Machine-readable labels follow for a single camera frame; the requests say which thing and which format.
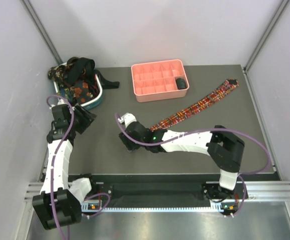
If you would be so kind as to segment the red multicolour checked tie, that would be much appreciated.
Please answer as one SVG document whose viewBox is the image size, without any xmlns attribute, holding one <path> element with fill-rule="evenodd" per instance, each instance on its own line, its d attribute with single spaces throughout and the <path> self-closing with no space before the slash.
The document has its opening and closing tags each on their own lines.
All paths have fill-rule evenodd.
<svg viewBox="0 0 290 240">
<path fill-rule="evenodd" d="M 211 107 L 215 103 L 219 102 L 227 95 L 229 95 L 233 90 L 239 87 L 237 79 L 226 79 L 221 85 L 219 85 L 211 93 L 203 97 L 201 100 L 195 102 L 194 104 L 184 108 L 183 110 L 178 111 L 177 113 L 161 120 L 159 123 L 153 125 L 150 130 L 156 131 L 160 129 L 168 129 L 198 113 L 205 110 L 208 107 Z"/>
</svg>

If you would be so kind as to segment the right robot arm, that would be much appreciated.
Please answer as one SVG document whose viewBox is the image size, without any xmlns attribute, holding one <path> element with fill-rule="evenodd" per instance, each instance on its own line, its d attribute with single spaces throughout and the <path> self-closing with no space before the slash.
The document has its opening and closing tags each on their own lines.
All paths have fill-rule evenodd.
<svg viewBox="0 0 290 240">
<path fill-rule="evenodd" d="M 145 148 L 152 153 L 190 152 L 211 157 L 220 169 L 218 192 L 224 198 L 236 193 L 245 143 L 235 134 L 217 125 L 217 130 L 176 132 L 167 129 L 151 131 L 136 120 L 118 120 L 119 138 L 132 152 Z"/>
</svg>

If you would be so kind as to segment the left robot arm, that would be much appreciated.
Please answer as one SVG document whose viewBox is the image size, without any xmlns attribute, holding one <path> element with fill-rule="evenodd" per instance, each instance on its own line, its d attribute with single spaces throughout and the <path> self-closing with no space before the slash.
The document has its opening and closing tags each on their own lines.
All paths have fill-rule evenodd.
<svg viewBox="0 0 290 240">
<path fill-rule="evenodd" d="M 80 105 L 52 107 L 54 120 L 47 135 L 48 165 L 40 194 L 33 197 L 34 210 L 44 229 L 69 226 L 81 221 L 84 198 L 97 195 L 98 186 L 89 177 L 68 182 L 70 155 L 76 134 L 82 134 L 96 115 Z"/>
</svg>

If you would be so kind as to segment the teal perforated plastic basket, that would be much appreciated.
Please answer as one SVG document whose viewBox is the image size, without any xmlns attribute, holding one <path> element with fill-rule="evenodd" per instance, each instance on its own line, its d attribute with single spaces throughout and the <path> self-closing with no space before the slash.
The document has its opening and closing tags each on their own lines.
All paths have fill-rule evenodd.
<svg viewBox="0 0 290 240">
<path fill-rule="evenodd" d="M 101 83 L 100 83 L 100 81 L 99 81 L 99 79 L 98 79 L 97 76 L 95 76 L 95 80 L 96 80 L 96 84 L 93 84 L 92 86 L 95 89 L 95 91 L 97 92 L 97 96 L 93 100 L 91 100 L 91 101 L 89 101 L 87 103 L 80 104 L 82 107 L 84 107 L 87 110 L 90 110 L 90 109 L 95 108 L 96 106 L 98 106 L 101 103 L 102 98 L 103 98 L 103 92 L 104 92 L 104 90 L 103 90 L 103 88 L 101 86 Z M 64 83 L 64 84 L 57 84 L 54 81 L 52 81 L 52 82 L 54 84 L 54 88 L 55 88 L 56 93 L 60 89 L 63 89 L 63 88 L 71 88 L 71 87 L 74 86 L 74 85 L 73 86 L 69 86 L 66 83 Z M 70 104 L 71 105 L 76 105 L 78 103 L 75 101 L 75 102 L 70 102 Z"/>
</svg>

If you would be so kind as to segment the black tie with orange flowers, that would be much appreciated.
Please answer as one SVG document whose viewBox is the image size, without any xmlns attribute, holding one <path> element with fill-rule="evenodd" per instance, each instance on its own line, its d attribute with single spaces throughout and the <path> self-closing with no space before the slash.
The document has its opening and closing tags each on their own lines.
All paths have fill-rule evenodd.
<svg viewBox="0 0 290 240">
<path fill-rule="evenodd" d="M 74 86 L 71 87 L 76 102 L 80 105 L 93 100 L 97 96 L 97 92 L 93 86 L 89 86 L 84 80 L 78 80 Z"/>
</svg>

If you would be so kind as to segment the blue tie with yellow flowers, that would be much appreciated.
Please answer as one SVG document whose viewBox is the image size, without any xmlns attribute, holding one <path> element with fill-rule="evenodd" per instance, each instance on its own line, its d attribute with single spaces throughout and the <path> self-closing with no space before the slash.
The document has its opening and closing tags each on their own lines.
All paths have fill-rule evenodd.
<svg viewBox="0 0 290 240">
<path fill-rule="evenodd" d="M 57 95 L 66 98 L 70 103 L 76 101 L 75 93 L 70 88 L 62 88 L 57 91 Z"/>
</svg>

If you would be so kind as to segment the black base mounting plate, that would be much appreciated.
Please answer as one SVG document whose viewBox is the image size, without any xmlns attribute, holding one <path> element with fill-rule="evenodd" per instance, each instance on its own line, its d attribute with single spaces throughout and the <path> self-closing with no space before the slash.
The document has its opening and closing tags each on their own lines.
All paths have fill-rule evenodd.
<svg viewBox="0 0 290 240">
<path fill-rule="evenodd" d="M 111 208 L 207 207 L 219 197 L 219 174 L 95 174 L 91 193 L 108 193 Z"/>
</svg>

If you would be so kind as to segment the plain black tie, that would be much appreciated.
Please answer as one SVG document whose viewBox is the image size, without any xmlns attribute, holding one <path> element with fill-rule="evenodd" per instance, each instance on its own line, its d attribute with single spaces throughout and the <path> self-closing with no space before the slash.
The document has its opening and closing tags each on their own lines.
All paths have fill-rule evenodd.
<svg viewBox="0 0 290 240">
<path fill-rule="evenodd" d="M 73 86 L 78 80 L 86 82 L 89 86 L 96 84 L 98 77 L 103 89 L 117 89 L 118 81 L 109 81 L 103 77 L 99 70 L 95 69 L 95 61 L 85 57 L 72 57 L 67 61 L 63 82 Z"/>
</svg>

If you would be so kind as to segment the dark tie with beige flowers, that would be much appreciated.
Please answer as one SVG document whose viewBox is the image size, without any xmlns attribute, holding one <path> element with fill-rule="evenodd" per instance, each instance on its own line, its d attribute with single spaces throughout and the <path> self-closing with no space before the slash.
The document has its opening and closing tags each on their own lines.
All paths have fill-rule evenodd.
<svg viewBox="0 0 290 240">
<path fill-rule="evenodd" d="M 49 69 L 48 79 L 56 82 L 57 84 L 64 84 L 65 79 L 68 77 L 70 66 L 59 65 Z"/>
</svg>

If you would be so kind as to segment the pink compartment tray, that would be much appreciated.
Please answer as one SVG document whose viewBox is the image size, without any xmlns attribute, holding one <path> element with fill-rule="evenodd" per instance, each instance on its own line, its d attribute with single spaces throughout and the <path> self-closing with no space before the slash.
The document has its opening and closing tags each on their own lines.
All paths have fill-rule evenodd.
<svg viewBox="0 0 290 240">
<path fill-rule="evenodd" d="M 140 103 L 182 98 L 189 89 L 183 62 L 179 59 L 134 64 L 131 75 L 134 94 Z M 177 89 L 177 78 L 186 80 L 186 89 Z"/>
</svg>

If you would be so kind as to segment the rolled dark leaf-pattern tie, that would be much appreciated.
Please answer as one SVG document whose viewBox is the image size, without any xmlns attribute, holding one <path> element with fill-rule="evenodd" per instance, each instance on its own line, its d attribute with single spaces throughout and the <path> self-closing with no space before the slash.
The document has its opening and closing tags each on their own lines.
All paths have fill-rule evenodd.
<svg viewBox="0 0 290 240">
<path fill-rule="evenodd" d="M 183 78 L 177 78 L 175 80 L 176 86 L 178 90 L 184 90 L 187 88 L 186 80 Z"/>
</svg>

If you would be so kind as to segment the aluminium frame rail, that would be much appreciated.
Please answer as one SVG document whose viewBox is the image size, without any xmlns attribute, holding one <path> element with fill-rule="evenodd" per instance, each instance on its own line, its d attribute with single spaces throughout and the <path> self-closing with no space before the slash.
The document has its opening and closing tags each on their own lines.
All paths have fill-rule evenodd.
<svg viewBox="0 0 290 240">
<path fill-rule="evenodd" d="M 94 175 L 91 193 L 109 195 L 107 212 L 220 212 L 241 202 L 290 202 L 290 182 L 249 176 L 229 192 L 215 176 Z"/>
</svg>

